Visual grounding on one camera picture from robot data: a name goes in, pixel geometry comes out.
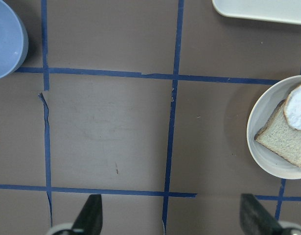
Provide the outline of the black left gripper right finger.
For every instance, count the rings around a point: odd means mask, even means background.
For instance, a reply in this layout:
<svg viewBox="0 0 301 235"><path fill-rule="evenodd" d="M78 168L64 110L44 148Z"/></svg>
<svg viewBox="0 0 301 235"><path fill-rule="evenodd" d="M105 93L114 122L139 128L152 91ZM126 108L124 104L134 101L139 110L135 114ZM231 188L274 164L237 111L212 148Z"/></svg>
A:
<svg viewBox="0 0 301 235"><path fill-rule="evenodd" d="M282 226L253 194L240 196L239 223L245 235L282 234Z"/></svg>

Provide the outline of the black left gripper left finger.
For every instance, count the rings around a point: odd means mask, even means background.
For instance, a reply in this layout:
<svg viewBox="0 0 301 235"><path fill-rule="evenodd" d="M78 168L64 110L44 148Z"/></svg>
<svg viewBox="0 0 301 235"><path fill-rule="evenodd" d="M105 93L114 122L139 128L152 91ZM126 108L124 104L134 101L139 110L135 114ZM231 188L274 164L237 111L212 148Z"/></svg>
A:
<svg viewBox="0 0 301 235"><path fill-rule="evenodd" d="M99 235L102 231L102 197L91 194L72 225L73 235Z"/></svg>

